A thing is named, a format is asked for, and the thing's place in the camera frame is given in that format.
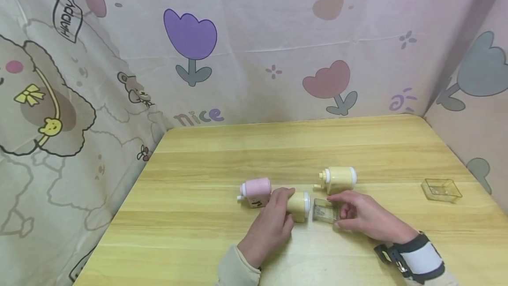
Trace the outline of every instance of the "yellow bow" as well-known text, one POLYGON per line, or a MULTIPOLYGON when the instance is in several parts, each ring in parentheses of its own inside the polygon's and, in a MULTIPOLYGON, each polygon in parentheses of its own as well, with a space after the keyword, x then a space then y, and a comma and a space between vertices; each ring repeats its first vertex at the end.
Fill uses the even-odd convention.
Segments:
POLYGON ((44 93, 39 92, 40 89, 35 84, 30 84, 28 87, 21 93, 19 93, 14 101, 18 103, 26 103, 28 102, 30 106, 34 106, 35 104, 39 104, 38 99, 44 99, 44 93))

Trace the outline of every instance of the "purple tulip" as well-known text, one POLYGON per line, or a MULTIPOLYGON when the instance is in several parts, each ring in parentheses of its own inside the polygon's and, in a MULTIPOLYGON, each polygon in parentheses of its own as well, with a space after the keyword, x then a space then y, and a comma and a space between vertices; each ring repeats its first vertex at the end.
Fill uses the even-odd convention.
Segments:
POLYGON ((176 72, 189 84, 196 86, 212 74, 212 69, 204 67, 196 70, 196 60, 203 60, 211 54, 217 43, 217 29, 213 22, 204 19, 198 22, 195 16, 184 14, 179 17, 171 9, 164 11, 164 28, 176 51, 188 59, 188 71, 181 65, 176 72))
POLYGON ((195 16, 181 17, 171 9, 164 11, 164 27, 175 49, 191 60, 203 60, 217 43, 217 29, 208 19, 198 22, 195 16))

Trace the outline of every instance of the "transparent tray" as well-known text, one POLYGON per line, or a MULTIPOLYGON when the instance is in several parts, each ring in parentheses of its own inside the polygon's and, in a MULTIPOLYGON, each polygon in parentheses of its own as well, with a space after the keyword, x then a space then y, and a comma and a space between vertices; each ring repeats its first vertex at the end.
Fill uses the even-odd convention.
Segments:
POLYGON ((337 206, 328 200, 314 199, 314 210, 312 212, 312 221, 321 221, 334 223, 339 219, 337 206))
POLYGON ((422 189, 429 200, 455 203, 462 198, 452 179, 425 179, 422 189))

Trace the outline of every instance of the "right hand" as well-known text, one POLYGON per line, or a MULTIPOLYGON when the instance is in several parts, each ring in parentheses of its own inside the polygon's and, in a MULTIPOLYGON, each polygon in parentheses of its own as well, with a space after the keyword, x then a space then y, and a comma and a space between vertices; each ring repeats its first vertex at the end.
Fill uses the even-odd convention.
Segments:
POLYGON ((407 223, 384 209, 371 196, 354 191, 344 191, 328 197, 331 202, 344 202, 340 220, 335 226, 353 230, 385 242, 404 244, 418 236, 407 223))

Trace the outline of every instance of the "beige sleeve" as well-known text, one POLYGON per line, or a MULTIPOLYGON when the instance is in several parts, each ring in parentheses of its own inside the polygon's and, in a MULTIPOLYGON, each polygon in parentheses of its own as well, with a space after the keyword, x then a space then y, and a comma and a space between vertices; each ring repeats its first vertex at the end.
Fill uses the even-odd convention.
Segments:
POLYGON ((261 271, 250 266, 243 254, 232 245, 218 267, 219 281, 215 286, 258 286, 261 271))
MULTIPOLYGON (((414 280, 405 279, 407 286, 422 286, 414 280)), ((427 280, 424 286, 459 286, 459 283, 450 273, 444 271, 444 274, 438 278, 427 280)))

